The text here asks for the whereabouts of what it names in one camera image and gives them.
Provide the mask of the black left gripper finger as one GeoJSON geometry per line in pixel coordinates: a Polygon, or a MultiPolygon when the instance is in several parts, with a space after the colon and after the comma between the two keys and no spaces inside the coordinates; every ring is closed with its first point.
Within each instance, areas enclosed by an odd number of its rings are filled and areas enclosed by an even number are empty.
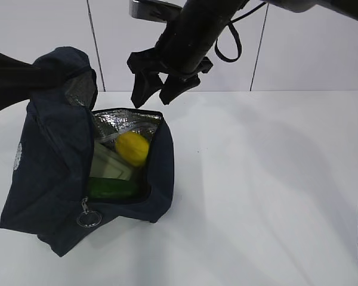
{"type": "Polygon", "coordinates": [[[0,53],[0,111],[30,98],[30,93],[63,82],[57,69],[38,67],[0,53]]]}

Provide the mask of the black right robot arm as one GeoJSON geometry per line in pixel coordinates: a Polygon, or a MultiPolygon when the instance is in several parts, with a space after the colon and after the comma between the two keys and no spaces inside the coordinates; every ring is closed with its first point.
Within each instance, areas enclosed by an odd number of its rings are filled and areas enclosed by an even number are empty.
{"type": "Polygon", "coordinates": [[[242,55],[242,43],[234,23],[235,14],[247,1],[186,1],[183,7],[165,1],[130,1],[129,14],[139,20],[165,23],[153,48],[132,52],[127,65],[135,76],[131,101],[140,108],[155,93],[168,105],[179,95],[200,85],[199,73],[213,64],[210,49],[224,62],[234,63],[242,55]],[[222,31],[234,37],[237,56],[227,58],[217,47],[222,31]]]}

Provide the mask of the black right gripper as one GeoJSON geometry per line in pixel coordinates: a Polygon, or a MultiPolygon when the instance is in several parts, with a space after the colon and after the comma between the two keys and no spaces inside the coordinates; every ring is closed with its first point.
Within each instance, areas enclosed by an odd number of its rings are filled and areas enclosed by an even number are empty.
{"type": "Polygon", "coordinates": [[[131,101],[140,108],[157,91],[164,105],[200,85],[198,73],[208,73],[213,63],[206,56],[209,46],[186,35],[163,33],[153,48],[132,52],[127,65],[135,74],[131,101]],[[163,84],[159,73],[171,74],[163,84]],[[190,77],[182,79],[177,76],[190,77]]]}

